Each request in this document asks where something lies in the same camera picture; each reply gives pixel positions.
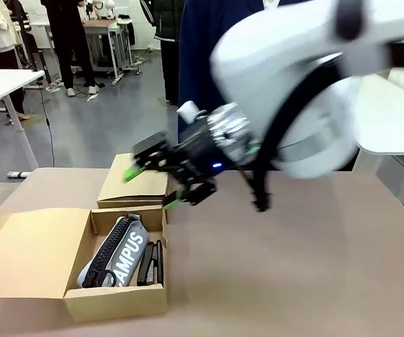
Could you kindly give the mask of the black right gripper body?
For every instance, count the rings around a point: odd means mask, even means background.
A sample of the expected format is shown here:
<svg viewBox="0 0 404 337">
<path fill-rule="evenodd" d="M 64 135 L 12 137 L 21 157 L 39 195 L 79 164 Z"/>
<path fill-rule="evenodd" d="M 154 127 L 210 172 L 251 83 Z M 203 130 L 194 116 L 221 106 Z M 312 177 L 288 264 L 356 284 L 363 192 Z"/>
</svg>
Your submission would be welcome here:
<svg viewBox="0 0 404 337">
<path fill-rule="evenodd" d="M 189 125 L 168 164 L 168 173 L 180 183 L 202 183 L 225 170 L 225 154 L 216 146 L 206 117 Z"/>
</svg>

